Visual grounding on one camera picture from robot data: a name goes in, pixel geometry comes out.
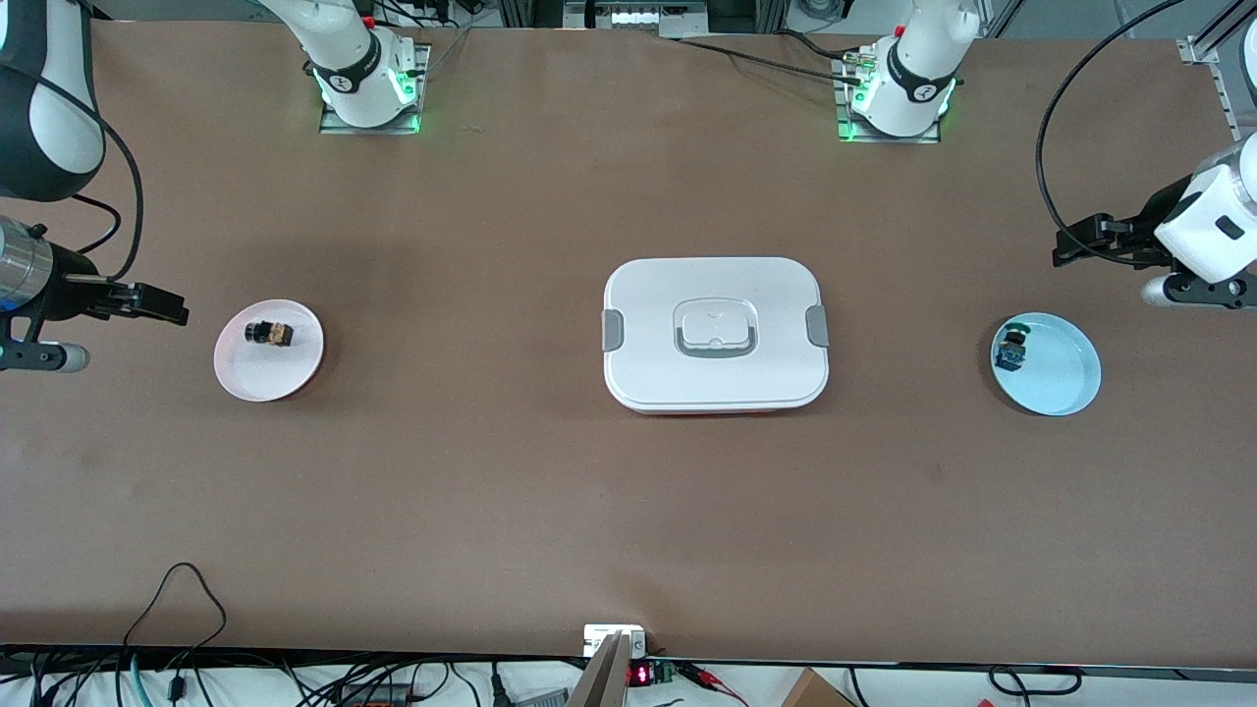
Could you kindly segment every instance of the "white plate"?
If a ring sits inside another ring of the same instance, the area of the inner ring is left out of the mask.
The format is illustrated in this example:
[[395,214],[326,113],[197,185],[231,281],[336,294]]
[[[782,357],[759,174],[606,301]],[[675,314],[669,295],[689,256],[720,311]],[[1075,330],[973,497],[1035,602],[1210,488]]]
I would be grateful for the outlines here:
[[[275,322],[293,327],[292,346],[250,343],[244,340],[249,322]],[[304,304],[266,299],[231,317],[214,346],[214,372],[228,392],[240,400],[265,403],[300,390],[323,361],[323,325]]]

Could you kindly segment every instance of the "white container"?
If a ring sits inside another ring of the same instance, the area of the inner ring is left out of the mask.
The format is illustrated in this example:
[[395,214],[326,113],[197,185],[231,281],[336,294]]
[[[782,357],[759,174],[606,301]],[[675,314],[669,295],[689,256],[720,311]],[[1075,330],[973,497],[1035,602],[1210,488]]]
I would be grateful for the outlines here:
[[639,413],[798,408],[830,377],[821,288],[788,258],[632,260],[602,307],[607,389]]

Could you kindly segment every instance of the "light blue plate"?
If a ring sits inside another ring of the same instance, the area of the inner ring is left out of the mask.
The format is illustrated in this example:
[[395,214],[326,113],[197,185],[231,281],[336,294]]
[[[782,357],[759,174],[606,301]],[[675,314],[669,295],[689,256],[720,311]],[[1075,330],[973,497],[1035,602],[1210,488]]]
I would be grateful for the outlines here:
[[[1021,370],[996,366],[1004,327],[1021,323],[1026,335],[1026,362]],[[1082,330],[1055,315],[1018,315],[996,332],[991,342],[991,370],[996,382],[1014,403],[1040,415],[1072,415],[1100,392],[1100,355]]]

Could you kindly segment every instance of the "black cable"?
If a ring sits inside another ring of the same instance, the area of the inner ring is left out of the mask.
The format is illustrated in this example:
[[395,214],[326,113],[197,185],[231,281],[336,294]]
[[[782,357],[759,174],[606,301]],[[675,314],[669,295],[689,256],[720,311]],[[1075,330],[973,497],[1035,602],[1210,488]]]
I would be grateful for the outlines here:
[[126,277],[128,272],[131,272],[131,265],[136,263],[136,255],[140,253],[140,234],[143,230],[145,225],[145,187],[143,182],[140,179],[140,165],[136,164],[136,156],[131,153],[131,148],[127,147],[127,142],[122,140],[122,136],[118,135],[118,131],[113,130],[113,126],[111,126],[108,121],[102,118],[101,113],[96,112],[87,103],[79,101],[78,97],[70,93],[69,91],[65,91],[60,86],[48,81],[41,75],[33,74],[26,69],[18,68],[9,63],[0,62],[0,69],[9,70],[20,77],[25,77],[28,81],[33,81],[36,84],[43,86],[44,88],[52,91],[53,93],[68,101],[70,106],[74,106],[75,108],[82,111],[87,117],[92,118],[92,121],[96,122],[96,125],[101,126],[101,130],[103,130],[106,135],[109,136],[109,140],[112,140],[114,145],[118,146],[118,152],[122,153],[122,159],[127,161],[127,169],[131,170],[131,181],[134,185],[136,190],[134,230],[132,231],[131,235],[131,249],[127,252],[127,259],[123,260],[122,267],[118,268],[117,273],[104,278],[108,282],[118,282],[119,279]]
[[1119,36],[1121,36],[1121,35],[1126,34],[1128,31],[1130,31],[1130,29],[1134,28],[1135,25],[1138,25],[1138,24],[1143,23],[1144,20],[1146,20],[1146,19],[1149,19],[1149,18],[1151,18],[1151,16],[1159,14],[1159,13],[1161,13],[1163,10],[1168,10],[1168,9],[1175,6],[1175,5],[1180,4],[1180,3],[1183,3],[1183,0],[1165,0],[1164,3],[1154,5],[1153,8],[1149,8],[1148,10],[1145,10],[1145,11],[1140,13],[1139,15],[1136,15],[1134,19],[1131,19],[1126,24],[1124,24],[1120,28],[1115,29],[1112,31],[1112,34],[1110,34],[1109,36],[1101,39],[1099,44],[1096,44],[1095,47],[1092,47],[1091,50],[1087,52],[1086,55],[1082,57],[1082,59],[1070,70],[1070,73],[1066,74],[1065,81],[1061,82],[1061,87],[1056,89],[1056,94],[1053,94],[1052,99],[1048,101],[1047,109],[1043,112],[1043,121],[1038,125],[1038,137],[1035,140],[1035,175],[1038,177],[1038,192],[1040,192],[1040,195],[1043,196],[1043,204],[1047,206],[1048,215],[1052,216],[1052,223],[1055,223],[1056,228],[1061,233],[1063,233],[1066,237],[1068,237],[1070,240],[1072,240],[1075,244],[1077,244],[1079,248],[1086,250],[1091,255],[1095,255],[1097,258],[1102,258],[1102,259],[1109,260],[1111,263],[1117,263],[1120,265],[1133,265],[1134,267],[1134,265],[1141,265],[1141,264],[1146,264],[1146,263],[1140,263],[1139,260],[1135,260],[1135,259],[1131,259],[1131,258],[1120,258],[1120,257],[1105,253],[1102,250],[1096,250],[1095,248],[1091,248],[1090,245],[1082,243],[1082,240],[1079,239],[1079,237],[1073,235],[1073,233],[1070,231],[1070,226],[1065,225],[1065,220],[1061,219],[1061,214],[1056,210],[1056,204],[1052,201],[1052,195],[1047,190],[1047,177],[1043,176],[1043,140],[1047,137],[1047,123],[1048,123],[1048,121],[1052,120],[1052,112],[1056,111],[1056,104],[1061,101],[1061,96],[1065,94],[1065,89],[1067,89],[1070,87],[1070,83],[1073,82],[1073,78],[1077,77],[1079,73],[1089,63],[1091,63],[1091,59],[1094,59],[1096,57],[1096,54],[1099,54],[1105,47],[1107,47],[1109,44],[1111,44],[1115,39],[1117,39]]
[[442,663],[442,664],[445,665],[445,677],[441,678],[441,683],[435,688],[432,688],[432,691],[429,692],[427,694],[415,694],[415,681],[419,678],[419,671],[424,667],[422,664],[415,665],[415,674],[410,677],[410,694],[406,698],[407,702],[422,702],[425,699],[430,699],[437,692],[441,692],[441,688],[445,687],[445,683],[450,682],[450,664],[449,663]]
[[[999,681],[996,679],[997,673],[1013,678],[1013,682],[1017,683],[1017,689],[1008,689],[999,684]],[[1073,677],[1073,684],[1061,689],[1026,689],[1026,683],[1022,682],[1021,676],[1008,665],[992,665],[987,671],[987,681],[991,683],[991,687],[1008,697],[1021,697],[1026,707],[1032,707],[1029,703],[1031,697],[1065,697],[1066,694],[1073,694],[1082,687],[1082,673],[1072,673],[1071,677]]]
[[421,23],[440,23],[442,25],[450,24],[450,25],[454,25],[454,26],[459,26],[459,23],[456,23],[456,21],[454,21],[454,20],[451,20],[449,18],[421,18],[421,16],[417,16],[417,15],[412,15],[412,14],[407,13],[406,10],[402,10],[401,5],[398,5],[393,0],[388,0],[390,1],[388,5],[385,5],[382,0],[371,0],[371,1],[377,8],[383,9],[386,13],[387,11],[397,13],[398,15],[406,18],[407,20],[415,23],[419,26],[424,26]]
[[96,664],[93,664],[91,668],[88,668],[87,673],[79,676],[79,679],[74,682],[74,689],[70,691],[70,696],[65,698],[64,707],[74,707],[74,704],[78,702],[79,689],[82,689],[83,686],[87,684],[87,681],[92,679],[92,676],[101,668],[101,665],[104,664],[104,660],[108,657],[109,657],[108,653],[102,653],[101,659],[97,660]]
[[205,581],[205,575],[201,574],[201,569],[197,567],[196,565],[191,564],[191,562],[175,562],[173,565],[170,566],[168,570],[166,570],[166,574],[161,579],[161,584],[157,585],[157,591],[153,593],[153,598],[148,600],[148,605],[145,606],[145,610],[141,611],[140,615],[136,616],[136,620],[131,623],[131,626],[127,628],[127,633],[124,633],[122,635],[122,648],[123,649],[126,649],[126,648],[128,648],[131,645],[131,634],[134,633],[136,628],[140,626],[140,624],[145,619],[148,618],[148,613],[153,610],[153,606],[157,604],[157,600],[161,598],[161,593],[166,589],[166,582],[170,581],[170,577],[171,577],[171,575],[175,574],[175,570],[177,570],[180,567],[187,567],[189,570],[192,570],[192,574],[196,575],[196,581],[200,582],[200,585],[201,585],[201,591],[205,594],[205,598],[209,599],[210,603],[214,604],[214,608],[219,610],[219,628],[214,629],[214,633],[211,633],[210,635],[207,635],[204,639],[201,639],[200,643],[197,643],[196,645],[194,645],[189,650],[191,652],[191,650],[196,650],[197,648],[201,648],[206,643],[209,643],[209,642],[214,640],[215,638],[217,638],[219,634],[222,633],[228,628],[228,610],[222,606],[222,603],[219,601],[219,598],[215,596],[214,590],[211,590],[210,585]]
[[475,698],[475,707],[484,707],[483,704],[480,704],[480,693],[476,691],[475,686],[471,684],[471,681],[463,677],[463,673],[459,672],[459,667],[450,664],[450,672],[454,673],[454,677],[466,683],[468,688],[471,691],[471,697]]
[[109,239],[113,238],[114,234],[118,233],[118,229],[122,226],[122,214],[119,214],[117,209],[114,209],[113,206],[109,206],[104,201],[97,201],[96,199],[92,199],[91,196],[83,196],[82,194],[75,194],[75,195],[70,196],[70,199],[73,199],[75,201],[80,201],[80,203],[87,204],[89,206],[96,206],[97,209],[101,209],[102,211],[109,214],[109,216],[113,219],[113,225],[109,226],[109,230],[104,231],[104,235],[102,235],[101,238],[96,239],[91,244],[84,245],[83,248],[78,249],[78,254],[79,255],[87,255],[88,253],[91,253],[91,252],[96,250],[97,248],[99,248],[99,247],[104,245],[106,243],[108,243]]
[[826,59],[837,59],[837,60],[841,62],[842,58],[846,57],[848,52],[859,52],[860,50],[860,47],[847,47],[846,49],[838,49],[837,52],[830,52],[828,49],[825,49],[820,44],[812,42],[812,39],[810,36],[807,36],[806,34],[803,34],[802,31],[794,31],[792,29],[784,29],[783,28],[783,29],[779,29],[779,30],[774,31],[773,34],[781,34],[783,36],[789,36],[789,38],[797,39],[797,40],[799,40],[803,44],[803,47],[807,47],[808,52],[812,52],[813,54],[820,54],[821,57],[825,57]]
[[827,81],[837,81],[840,83],[846,83],[846,84],[850,84],[850,86],[860,86],[860,79],[857,79],[855,77],[837,75],[837,74],[833,74],[833,73],[818,72],[816,69],[804,69],[803,67],[792,67],[789,64],[783,64],[781,62],[774,62],[772,59],[764,59],[763,57],[755,57],[753,54],[744,54],[744,53],[737,52],[734,49],[725,49],[724,47],[715,47],[715,45],[711,45],[711,44],[701,44],[699,42],[688,42],[688,40],[683,40],[683,39],[672,39],[671,42],[675,42],[678,44],[684,44],[685,47],[698,47],[699,49],[706,49],[709,52],[719,52],[719,53],[727,54],[729,57],[735,57],[738,59],[745,59],[748,62],[755,62],[757,64],[764,64],[766,67],[773,67],[774,69],[781,69],[783,72],[794,72],[797,74],[813,75],[813,77],[823,78],[823,79],[827,79]]
[[856,699],[860,701],[860,707],[869,707],[869,701],[864,698],[864,692],[860,689],[860,678],[856,677],[856,669],[847,665],[847,673],[851,674],[851,689],[856,692]]
[[[152,611],[153,606],[157,605],[157,600],[161,599],[162,591],[166,590],[166,582],[170,581],[170,577],[180,567],[187,567],[189,570],[192,570],[194,575],[196,575],[196,581],[200,582],[201,591],[205,594],[206,599],[209,599],[210,603],[214,604],[214,608],[219,610],[219,626],[214,629],[214,633],[201,639],[196,645],[192,645],[187,650],[180,653],[176,658],[177,663],[181,665],[182,660],[186,657],[190,657],[192,653],[196,652],[196,649],[201,648],[206,643],[217,638],[219,634],[221,634],[228,628],[228,610],[226,608],[222,606],[222,603],[219,601],[219,598],[214,594],[214,590],[210,589],[209,582],[205,581],[205,575],[201,574],[201,569],[191,562],[175,562],[173,565],[171,565],[170,569],[166,570],[166,574],[162,575],[161,584],[157,585],[157,591],[155,591],[152,599],[148,600],[148,605],[145,606],[145,610],[141,611],[140,615],[136,616],[136,620],[131,623],[131,625],[127,628],[127,633],[122,635],[122,653],[118,655],[118,664],[113,667],[113,686],[118,701],[118,707],[122,707],[122,663],[123,659],[126,658],[126,650],[131,645],[131,634],[133,634],[136,628],[138,628],[140,624],[148,618],[148,613]],[[195,662],[192,663],[192,671],[196,673],[196,683],[201,688],[201,694],[205,697],[205,702],[210,707],[214,707],[212,702],[210,702],[209,693],[205,692],[205,683],[201,681],[200,667],[197,667]],[[176,667],[175,669],[175,677],[176,678],[178,677],[178,667]]]
[[283,669],[284,669],[284,672],[288,673],[288,677],[292,678],[293,684],[297,686],[297,692],[303,698],[309,697],[309,691],[310,691],[309,686],[307,686],[305,683],[303,683],[300,681],[300,678],[297,677],[297,672],[293,671],[293,667],[288,663],[288,658],[283,653],[280,653],[279,654],[279,659],[280,659],[280,662],[283,662]]

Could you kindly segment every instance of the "cable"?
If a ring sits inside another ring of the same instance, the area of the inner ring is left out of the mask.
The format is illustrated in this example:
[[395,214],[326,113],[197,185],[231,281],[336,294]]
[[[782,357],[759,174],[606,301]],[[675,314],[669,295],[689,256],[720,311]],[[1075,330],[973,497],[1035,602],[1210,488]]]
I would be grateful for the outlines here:
[[823,49],[820,44],[812,42],[812,39],[810,36],[807,36],[806,34],[803,34],[801,31],[794,31],[792,29],[779,29],[779,30],[774,31],[773,34],[781,34],[783,36],[794,38],[794,39],[799,40],[801,43],[803,43],[803,47],[807,47],[808,50],[811,50],[815,54],[820,54],[821,57],[825,57],[826,59],[837,59],[837,60],[841,62],[842,58],[846,57],[848,52],[859,52],[860,50],[860,47],[847,47],[846,49],[838,49],[837,52],[830,52],[828,49]]
[[1047,137],[1047,123],[1048,123],[1048,121],[1052,120],[1052,112],[1056,111],[1056,104],[1061,101],[1061,96],[1065,94],[1065,89],[1067,89],[1070,87],[1070,83],[1073,82],[1073,78],[1077,77],[1079,73],[1089,63],[1091,63],[1091,59],[1094,59],[1096,57],[1096,54],[1099,54],[1105,47],[1107,47],[1109,44],[1111,44],[1115,39],[1117,39],[1119,36],[1121,36],[1121,35],[1126,34],[1128,31],[1130,31],[1131,28],[1134,28],[1135,25],[1143,23],[1144,20],[1146,20],[1146,19],[1149,19],[1149,18],[1151,18],[1151,16],[1159,14],[1159,13],[1161,13],[1163,10],[1169,10],[1170,8],[1173,8],[1173,6],[1175,6],[1175,5],[1180,4],[1180,3],[1183,3],[1183,0],[1164,0],[1163,3],[1160,3],[1158,5],[1154,5],[1153,8],[1149,8],[1148,10],[1145,10],[1145,11],[1140,13],[1139,15],[1136,15],[1134,19],[1131,19],[1126,24],[1124,24],[1120,28],[1115,29],[1112,31],[1112,34],[1110,34],[1109,36],[1101,39],[1099,44],[1096,44],[1095,47],[1092,47],[1091,50],[1087,52],[1086,55],[1082,57],[1082,59],[1070,70],[1070,73],[1066,74],[1065,81],[1061,82],[1061,87],[1056,89],[1056,93],[1052,96],[1052,99],[1048,101],[1047,109],[1043,112],[1043,121],[1038,125],[1038,137],[1035,140],[1035,175],[1038,177],[1038,192],[1040,192],[1040,195],[1043,196],[1043,205],[1047,206],[1047,214],[1050,216],[1052,216],[1052,223],[1055,223],[1056,228],[1061,233],[1063,233],[1065,235],[1067,235],[1070,238],[1070,240],[1072,240],[1075,244],[1077,244],[1079,248],[1086,250],[1091,255],[1095,255],[1097,258],[1102,258],[1102,259],[1109,260],[1111,263],[1117,263],[1119,265],[1131,265],[1131,267],[1134,267],[1134,265],[1145,264],[1145,263],[1139,263],[1139,260],[1135,260],[1133,258],[1120,258],[1117,255],[1111,255],[1111,254],[1105,253],[1102,250],[1096,250],[1095,248],[1091,248],[1090,245],[1082,243],[1082,240],[1079,239],[1079,237],[1073,235],[1073,233],[1070,230],[1070,226],[1065,225],[1065,220],[1061,219],[1061,214],[1056,210],[1056,204],[1052,201],[1052,195],[1047,190],[1047,177],[1043,176],[1043,140]]
[[[1008,689],[1007,687],[999,684],[999,681],[996,679],[996,673],[1002,673],[1013,678],[1013,682],[1017,683],[1017,689]],[[1082,687],[1082,674],[1073,673],[1073,684],[1066,688],[1026,689],[1026,683],[1022,682],[1021,676],[1018,676],[1017,672],[1008,665],[992,665],[991,669],[987,671],[987,681],[991,683],[991,687],[998,689],[1008,697],[1021,697],[1026,707],[1032,707],[1029,703],[1031,697],[1065,697],[1066,694],[1073,694]]]
[[131,681],[136,683],[140,703],[145,707],[153,707],[153,701],[148,699],[148,691],[145,689],[145,683],[140,679],[140,655],[136,653],[131,654]]
[[864,698],[864,691],[860,689],[860,678],[856,677],[856,669],[847,665],[847,673],[851,674],[851,689],[856,693],[856,699],[860,701],[860,707],[869,707],[869,701]]
[[[209,582],[205,581],[205,575],[201,574],[201,569],[191,562],[175,562],[173,565],[171,565],[170,569],[166,570],[166,574],[162,576],[161,584],[157,585],[157,591],[155,591],[152,599],[148,600],[148,605],[145,606],[145,610],[141,611],[140,615],[136,616],[136,620],[131,623],[131,626],[127,628],[127,633],[122,635],[122,652],[119,653],[118,657],[118,664],[114,665],[113,669],[113,683],[114,683],[116,697],[118,701],[118,707],[122,707],[122,658],[126,655],[126,650],[131,645],[131,635],[136,632],[136,628],[138,628],[140,624],[148,618],[148,613],[152,611],[155,605],[157,605],[157,600],[161,598],[162,591],[166,590],[166,582],[170,581],[170,577],[175,574],[175,570],[178,570],[180,567],[187,567],[189,570],[192,570],[194,575],[196,575],[196,581],[200,582],[201,591],[205,593],[205,596],[210,600],[210,603],[214,604],[214,608],[219,610],[219,626],[214,629],[214,633],[201,639],[200,643],[182,652],[178,655],[177,660],[182,663],[184,658],[191,655],[194,652],[196,652],[196,649],[201,648],[206,643],[217,638],[219,634],[221,634],[228,628],[228,610],[226,608],[222,606],[222,603],[219,601],[219,598],[214,594],[214,590],[210,589]],[[196,665],[196,663],[192,663],[192,669],[194,672],[196,672],[196,682],[201,688],[201,694],[205,697],[206,704],[214,707],[214,703],[210,702],[209,693],[205,691],[205,683],[201,681],[201,671]],[[132,655],[132,671],[134,671],[134,655]],[[176,668],[175,671],[175,677],[176,678],[178,677],[178,668]],[[141,701],[145,699],[146,697],[141,694]],[[152,704],[145,702],[145,707],[152,707]]]
[[459,672],[459,667],[450,664],[450,672],[454,673],[454,677],[466,683],[468,688],[471,691],[471,697],[475,698],[475,707],[484,707],[483,704],[480,704],[480,693],[476,692],[475,686],[471,684],[471,681],[463,677],[463,673]]
[[214,707],[214,701],[210,699],[210,691],[205,689],[205,681],[201,679],[201,667],[192,663],[192,674],[196,676],[196,687],[201,688],[201,697],[205,698],[205,704],[207,707]]
[[87,117],[92,118],[96,125],[101,126],[101,130],[109,136],[109,140],[118,146],[118,152],[122,153],[122,159],[127,161],[127,169],[131,170],[131,181],[136,190],[136,223],[134,229],[131,234],[131,249],[127,252],[127,259],[123,260],[122,267],[118,272],[104,278],[107,282],[118,282],[131,272],[131,265],[136,263],[136,255],[140,253],[140,235],[145,225],[145,186],[140,179],[140,165],[136,164],[136,156],[131,153],[131,148],[127,147],[127,142],[122,140],[118,131],[113,130],[113,126],[101,117],[101,113],[96,112],[91,106],[82,102],[69,91],[65,91],[60,86],[48,81],[47,78],[33,74],[26,69],[20,69],[13,64],[0,62],[0,69],[15,73],[20,77],[25,77],[28,81],[33,81],[39,86],[52,91],[53,93],[60,96],[63,99],[68,101],[70,106],[74,106],[82,111]]
[[456,23],[456,21],[454,21],[454,20],[451,20],[449,18],[421,18],[421,16],[417,16],[417,15],[412,15],[412,14],[407,13],[406,10],[402,10],[401,5],[398,5],[395,0],[388,0],[388,3],[390,3],[388,5],[385,5],[382,0],[371,0],[371,1],[377,8],[385,10],[385,13],[386,13],[385,16],[387,16],[387,13],[390,13],[390,11],[397,13],[398,15],[406,18],[407,20],[415,23],[419,26],[424,26],[420,23],[441,23],[442,25],[451,24],[454,26],[459,26],[459,23]]
[[415,665],[415,673],[410,677],[410,696],[406,698],[407,702],[422,702],[425,699],[431,698],[437,692],[441,692],[441,688],[445,687],[445,683],[450,682],[450,664],[449,663],[442,663],[442,664],[445,665],[445,677],[441,678],[441,684],[436,686],[436,688],[434,688],[432,692],[429,692],[427,694],[415,694],[415,681],[419,678],[419,671],[422,669],[424,667],[422,663]]
[[136,616],[136,620],[131,623],[131,626],[127,629],[127,633],[122,635],[123,649],[131,645],[131,634],[134,633],[136,628],[145,619],[148,618],[148,613],[152,611],[153,605],[157,604],[157,599],[161,598],[161,593],[166,589],[166,582],[170,581],[170,577],[171,575],[175,574],[175,570],[180,567],[187,567],[189,570],[192,570],[192,574],[196,575],[196,581],[201,584],[201,591],[205,593],[205,598],[209,599],[214,604],[214,608],[219,610],[219,628],[214,629],[214,633],[201,639],[200,643],[197,643],[189,650],[191,652],[196,650],[197,648],[201,648],[206,643],[217,638],[219,634],[228,628],[228,610],[222,606],[222,603],[219,601],[219,598],[214,595],[214,591],[210,589],[210,585],[205,581],[205,575],[201,574],[201,569],[191,562],[175,562],[173,565],[170,566],[168,570],[166,570],[166,575],[162,576],[161,584],[157,585],[157,591],[153,593],[153,598],[148,600],[148,605],[145,606],[145,610],[141,611],[140,615]]
[[813,77],[823,78],[823,79],[828,79],[828,81],[837,81],[840,83],[846,83],[846,84],[850,84],[850,86],[859,86],[860,84],[860,79],[857,79],[855,77],[845,77],[845,75],[837,75],[837,74],[828,73],[828,72],[818,72],[816,69],[804,69],[802,67],[792,67],[789,64],[783,64],[781,62],[774,62],[772,59],[764,59],[763,57],[754,57],[752,54],[744,54],[744,53],[737,52],[734,49],[725,49],[724,47],[715,47],[715,45],[711,45],[711,44],[701,44],[699,42],[686,42],[686,40],[683,40],[683,39],[672,39],[670,42],[675,42],[678,44],[684,44],[685,47],[698,47],[699,49],[706,49],[709,52],[719,52],[720,54],[727,54],[729,57],[735,57],[738,59],[745,59],[748,62],[755,62],[757,64],[764,64],[766,67],[773,67],[774,69],[781,69],[783,72],[794,72],[797,74],[813,75]]
[[[505,5],[509,5],[509,4],[510,4],[509,0],[507,3],[503,3],[503,8],[505,8]],[[440,67],[442,62],[445,62],[446,57],[449,57],[450,53],[454,52],[454,48],[459,45],[459,42],[461,42],[463,38],[465,38],[468,35],[468,33],[471,31],[471,26],[475,25],[478,21],[480,21],[483,18],[484,18],[484,15],[476,15],[476,16],[471,18],[471,21],[469,21],[465,28],[463,28],[463,29],[459,30],[459,34],[454,38],[454,42],[450,42],[450,45],[445,48],[445,52],[441,52],[441,55],[437,57],[435,62],[432,62],[431,64],[427,65],[427,75],[429,77],[431,77],[432,72],[435,72],[436,68]]]
[[737,692],[723,684],[716,688],[716,692],[719,692],[720,694],[728,694],[729,697],[737,699],[738,702],[742,702],[742,707],[750,707],[750,704],[748,704],[747,701],[743,699],[740,694],[738,694]]
[[119,214],[117,209],[109,206],[104,201],[97,201],[96,199],[92,199],[91,196],[83,196],[82,194],[75,194],[70,196],[70,199],[75,201],[82,201],[83,204],[87,204],[89,206],[96,206],[97,209],[101,209],[102,211],[109,214],[109,216],[113,219],[113,225],[109,226],[109,230],[104,231],[104,235],[96,239],[91,244],[78,249],[79,255],[87,255],[88,253],[104,245],[106,243],[109,242],[111,238],[113,238],[118,233],[118,229],[122,228],[122,214]]

